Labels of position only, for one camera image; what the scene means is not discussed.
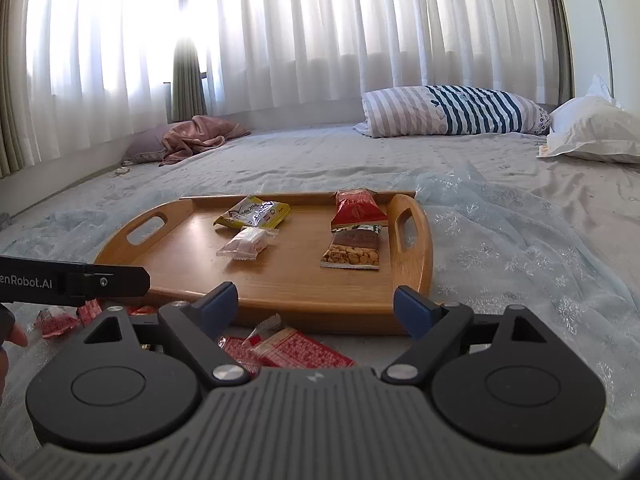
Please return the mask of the person's left hand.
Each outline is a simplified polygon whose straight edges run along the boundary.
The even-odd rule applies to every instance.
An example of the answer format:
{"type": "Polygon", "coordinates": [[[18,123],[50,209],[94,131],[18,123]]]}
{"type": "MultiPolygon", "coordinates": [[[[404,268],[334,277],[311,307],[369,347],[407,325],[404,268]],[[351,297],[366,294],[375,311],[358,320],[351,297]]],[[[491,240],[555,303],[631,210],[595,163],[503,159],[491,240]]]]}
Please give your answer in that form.
{"type": "MultiPolygon", "coordinates": [[[[1,344],[9,342],[17,347],[26,348],[28,337],[24,330],[15,322],[13,313],[5,306],[1,306],[1,344]]],[[[9,357],[6,350],[0,347],[0,396],[3,396],[6,386],[6,376],[9,373],[9,357]]]]}

